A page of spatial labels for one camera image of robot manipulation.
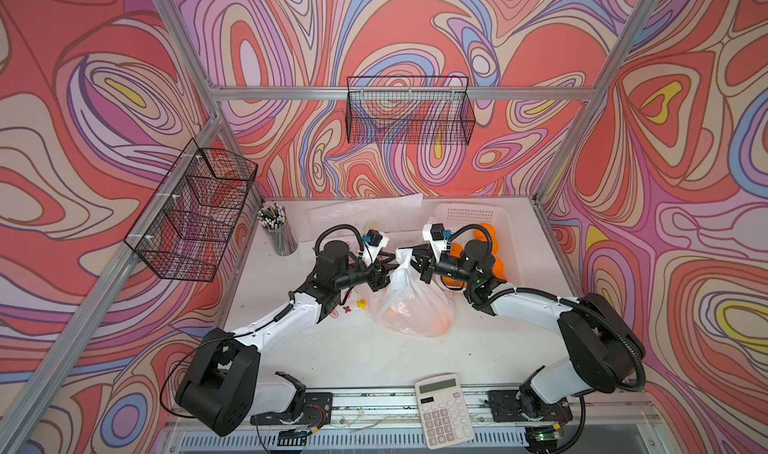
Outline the white printed plastic bag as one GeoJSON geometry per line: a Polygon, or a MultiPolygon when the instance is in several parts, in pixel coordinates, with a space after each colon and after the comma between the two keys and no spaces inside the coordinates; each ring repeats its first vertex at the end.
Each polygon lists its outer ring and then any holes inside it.
{"type": "Polygon", "coordinates": [[[397,249],[397,267],[389,284],[368,295],[369,313],[383,328],[401,334],[437,338],[453,326],[455,307],[451,296],[434,284],[420,279],[412,267],[412,249],[397,249]]]}

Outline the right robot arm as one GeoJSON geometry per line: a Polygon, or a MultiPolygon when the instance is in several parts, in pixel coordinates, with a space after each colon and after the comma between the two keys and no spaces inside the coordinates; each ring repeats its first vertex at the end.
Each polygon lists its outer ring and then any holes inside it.
{"type": "Polygon", "coordinates": [[[434,277],[458,281],[474,310],[538,326],[563,341],[567,356],[538,368],[518,387],[513,410],[521,416],[539,420],[570,396],[644,390],[645,348],[599,295],[570,298],[514,287],[492,273],[492,259],[483,241],[471,241],[458,256],[423,244],[413,249],[413,257],[410,264],[422,282],[434,277]]]}

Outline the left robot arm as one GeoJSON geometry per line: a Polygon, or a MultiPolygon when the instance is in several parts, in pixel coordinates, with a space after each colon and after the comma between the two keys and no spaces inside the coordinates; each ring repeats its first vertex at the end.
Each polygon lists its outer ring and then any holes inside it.
{"type": "Polygon", "coordinates": [[[301,381],[283,371],[262,374],[261,362],[294,334],[329,317],[353,288],[386,287],[397,267],[384,250],[388,242],[368,232],[356,254],[340,240],[317,244],[313,269],[284,306],[233,332],[215,328],[205,335],[190,354],[175,403],[221,437],[246,420],[293,424],[315,414],[325,422],[328,414],[307,400],[301,381]]]}

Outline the orange behind top orange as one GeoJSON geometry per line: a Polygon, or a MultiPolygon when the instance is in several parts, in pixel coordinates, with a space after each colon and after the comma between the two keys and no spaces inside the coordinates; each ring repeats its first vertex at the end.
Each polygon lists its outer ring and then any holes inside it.
{"type": "Polygon", "coordinates": [[[450,249],[450,255],[455,258],[460,258],[463,253],[463,247],[458,243],[452,243],[450,249]]]}

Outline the right rear orange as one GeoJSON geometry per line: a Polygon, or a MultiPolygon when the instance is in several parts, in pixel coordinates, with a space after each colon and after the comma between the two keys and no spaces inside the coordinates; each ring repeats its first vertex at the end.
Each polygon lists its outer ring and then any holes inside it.
{"type": "Polygon", "coordinates": [[[496,239],[496,230],[491,224],[481,224],[482,230],[475,230],[473,233],[474,239],[481,242],[488,242],[491,240],[491,253],[495,256],[499,250],[499,243],[496,239]]]}

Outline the bottom edge orange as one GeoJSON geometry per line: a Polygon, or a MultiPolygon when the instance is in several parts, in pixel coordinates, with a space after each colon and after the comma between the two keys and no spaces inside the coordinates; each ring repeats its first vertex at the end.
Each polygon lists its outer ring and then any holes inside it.
{"type": "Polygon", "coordinates": [[[504,274],[504,264],[503,264],[503,262],[500,259],[496,258],[496,257],[493,258],[493,261],[494,261],[494,263],[493,263],[493,266],[492,266],[492,274],[496,278],[501,279],[502,281],[505,281],[506,280],[506,276],[504,274]]]}

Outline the white plastic basket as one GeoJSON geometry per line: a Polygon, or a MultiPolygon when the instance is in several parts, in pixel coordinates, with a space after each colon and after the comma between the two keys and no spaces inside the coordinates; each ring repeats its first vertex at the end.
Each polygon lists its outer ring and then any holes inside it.
{"type": "Polygon", "coordinates": [[[459,202],[441,203],[436,206],[432,220],[442,223],[447,230],[452,232],[468,224],[493,225],[499,243],[498,253],[493,257],[503,262],[505,281],[518,286],[523,284],[523,276],[512,236],[513,225],[511,218],[501,207],[459,202]]]}

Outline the metal pen cup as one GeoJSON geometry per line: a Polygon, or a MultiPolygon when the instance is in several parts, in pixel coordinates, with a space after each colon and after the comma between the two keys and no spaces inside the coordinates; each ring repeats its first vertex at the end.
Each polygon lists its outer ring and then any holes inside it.
{"type": "Polygon", "coordinates": [[[259,207],[256,219],[278,256],[287,257],[296,251],[298,244],[283,206],[264,203],[259,207]]]}

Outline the pink desk calculator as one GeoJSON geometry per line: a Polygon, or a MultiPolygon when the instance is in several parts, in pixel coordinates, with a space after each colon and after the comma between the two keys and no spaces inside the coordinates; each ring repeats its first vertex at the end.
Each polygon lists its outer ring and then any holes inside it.
{"type": "Polygon", "coordinates": [[[414,386],[418,416],[430,450],[453,447],[475,439],[459,376],[436,375],[414,386]]]}

